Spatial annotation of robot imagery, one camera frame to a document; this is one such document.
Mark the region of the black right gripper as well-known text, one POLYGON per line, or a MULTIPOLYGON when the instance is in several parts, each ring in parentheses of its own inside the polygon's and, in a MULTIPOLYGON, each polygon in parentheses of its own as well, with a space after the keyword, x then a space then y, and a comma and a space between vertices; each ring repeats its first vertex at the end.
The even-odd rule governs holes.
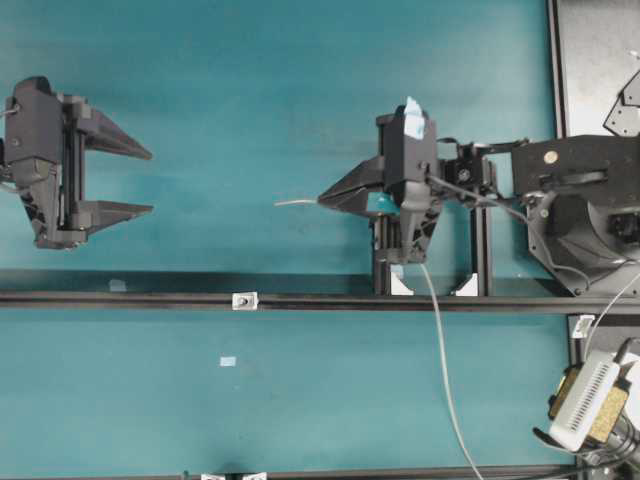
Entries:
POLYGON ((363 217, 383 215, 378 203, 383 192, 395 204, 390 214, 389 244, 375 259, 387 264, 423 263, 442 211, 441 201, 428 176, 441 172, 437 154, 437 131, 428 113, 423 140, 403 134, 405 104, 394 113, 380 116, 381 155, 364 160, 318 197, 325 208, 363 217))

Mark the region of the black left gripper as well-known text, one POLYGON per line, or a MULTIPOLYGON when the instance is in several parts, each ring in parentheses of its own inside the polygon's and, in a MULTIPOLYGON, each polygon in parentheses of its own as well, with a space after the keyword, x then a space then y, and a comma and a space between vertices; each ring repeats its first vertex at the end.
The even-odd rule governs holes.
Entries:
POLYGON ((76 106, 75 124, 69 105, 44 76, 18 82, 6 107, 10 112, 2 166, 17 190, 36 247, 72 249, 85 242, 85 232, 93 234, 153 211, 151 205, 83 200, 84 146, 152 159, 150 151, 104 113, 88 104, 76 106))

